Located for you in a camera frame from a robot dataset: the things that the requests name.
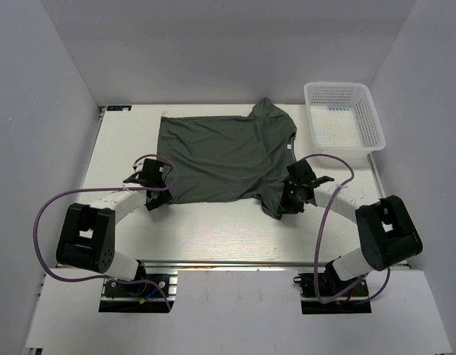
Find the dark green t-shirt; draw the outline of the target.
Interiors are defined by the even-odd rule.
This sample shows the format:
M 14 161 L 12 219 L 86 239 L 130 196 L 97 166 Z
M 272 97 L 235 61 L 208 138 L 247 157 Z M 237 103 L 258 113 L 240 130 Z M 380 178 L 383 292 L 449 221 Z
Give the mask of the dark green t-shirt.
M 296 133 L 289 114 L 267 98 L 247 116 L 162 117 L 157 153 L 177 169 L 167 178 L 175 184 L 172 203 L 256 199 L 265 214 L 281 219 Z

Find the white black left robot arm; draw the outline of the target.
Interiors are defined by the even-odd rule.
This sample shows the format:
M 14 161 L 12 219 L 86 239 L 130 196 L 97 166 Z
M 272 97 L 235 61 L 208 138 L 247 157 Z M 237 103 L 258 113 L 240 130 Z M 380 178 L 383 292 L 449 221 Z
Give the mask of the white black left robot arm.
M 134 172 L 120 188 L 92 203 L 74 203 L 67 209 L 56 259 L 113 279 L 132 295 L 147 288 L 140 262 L 115 250 L 116 225 L 138 209 L 157 209 L 172 200 L 164 170 L 173 165 L 160 156 L 148 155 L 133 164 Z

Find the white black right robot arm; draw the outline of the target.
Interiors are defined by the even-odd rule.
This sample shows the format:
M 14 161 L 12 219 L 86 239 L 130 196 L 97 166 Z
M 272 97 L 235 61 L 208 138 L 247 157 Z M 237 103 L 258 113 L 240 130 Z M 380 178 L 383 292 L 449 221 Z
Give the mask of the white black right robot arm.
M 323 279 L 331 293 L 344 294 L 354 279 L 388 269 L 422 252 L 418 231 L 398 196 L 379 198 L 350 190 L 347 184 L 353 180 L 354 172 L 345 182 L 338 183 L 332 177 L 318 177 L 306 160 L 289 165 L 287 171 L 280 213 L 301 213 L 306 204 L 324 209 L 315 262 L 329 213 L 339 214 L 357 226 L 360 246 L 325 266 Z

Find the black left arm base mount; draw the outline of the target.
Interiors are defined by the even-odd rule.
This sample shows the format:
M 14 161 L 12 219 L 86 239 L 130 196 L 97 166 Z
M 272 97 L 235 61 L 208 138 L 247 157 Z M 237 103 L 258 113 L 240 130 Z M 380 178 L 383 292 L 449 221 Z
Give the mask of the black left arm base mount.
M 173 307 L 177 291 L 176 274 L 147 274 L 158 285 Z M 161 292 L 152 284 L 122 285 L 115 281 L 105 282 L 98 311 L 120 314 L 168 314 L 170 310 Z

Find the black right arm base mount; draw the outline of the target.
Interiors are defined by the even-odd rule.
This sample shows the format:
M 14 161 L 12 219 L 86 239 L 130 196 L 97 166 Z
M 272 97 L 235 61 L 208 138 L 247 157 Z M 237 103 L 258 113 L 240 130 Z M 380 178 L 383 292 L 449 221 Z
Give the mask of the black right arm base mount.
M 300 289 L 303 315 L 370 314 L 372 312 L 370 301 L 366 301 L 369 297 L 369 289 L 365 280 L 361 280 L 354 288 L 327 304 L 319 302 L 315 296 L 313 273 L 298 274 L 292 281 Z M 320 296 L 324 299 L 334 297 L 353 281 L 334 281 L 321 273 L 318 275 Z

